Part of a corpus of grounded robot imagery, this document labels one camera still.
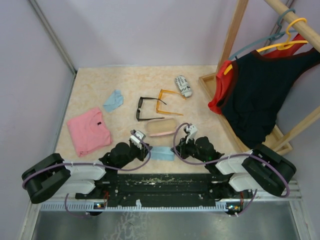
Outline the light blue cleaning cloth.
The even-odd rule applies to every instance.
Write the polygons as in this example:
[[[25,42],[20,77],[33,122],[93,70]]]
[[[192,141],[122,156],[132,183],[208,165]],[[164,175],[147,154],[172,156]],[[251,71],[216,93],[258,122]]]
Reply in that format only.
[[[174,161],[175,154],[168,146],[154,146],[151,149],[151,160]]]

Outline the pink glasses case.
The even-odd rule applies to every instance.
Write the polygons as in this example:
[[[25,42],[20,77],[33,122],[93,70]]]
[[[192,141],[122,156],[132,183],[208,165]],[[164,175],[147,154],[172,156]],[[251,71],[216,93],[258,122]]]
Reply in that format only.
[[[148,136],[159,137],[173,134],[177,125],[178,123],[174,118],[164,118],[149,121],[145,128]]]

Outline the black sunglasses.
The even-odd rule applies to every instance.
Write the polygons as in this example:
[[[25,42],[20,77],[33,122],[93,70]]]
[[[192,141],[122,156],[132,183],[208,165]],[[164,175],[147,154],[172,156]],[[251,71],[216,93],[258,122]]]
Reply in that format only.
[[[157,101],[158,98],[141,96],[138,100],[135,118],[138,122],[146,122],[151,120],[162,120],[165,117],[153,116],[151,117],[151,108],[148,101]]]

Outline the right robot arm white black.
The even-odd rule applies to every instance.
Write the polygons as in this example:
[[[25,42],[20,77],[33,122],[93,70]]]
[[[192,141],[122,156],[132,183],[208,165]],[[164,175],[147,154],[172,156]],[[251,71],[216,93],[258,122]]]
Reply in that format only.
[[[188,165],[204,166],[213,176],[224,176],[227,182],[223,192],[229,198],[244,190],[264,190],[287,198],[289,183],[297,171],[293,163],[264,144],[247,152],[224,155],[206,136],[197,140],[184,137],[171,151]]]

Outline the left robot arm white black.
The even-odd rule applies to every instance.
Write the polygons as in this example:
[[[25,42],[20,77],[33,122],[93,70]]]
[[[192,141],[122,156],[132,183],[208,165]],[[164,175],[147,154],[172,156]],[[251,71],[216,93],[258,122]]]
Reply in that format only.
[[[145,166],[153,147],[148,143],[136,145],[120,142],[110,152],[94,162],[71,162],[53,153],[26,170],[22,175],[22,188],[33,204],[40,204],[57,194],[77,193],[97,199],[103,195],[99,183],[108,175],[133,172]]]

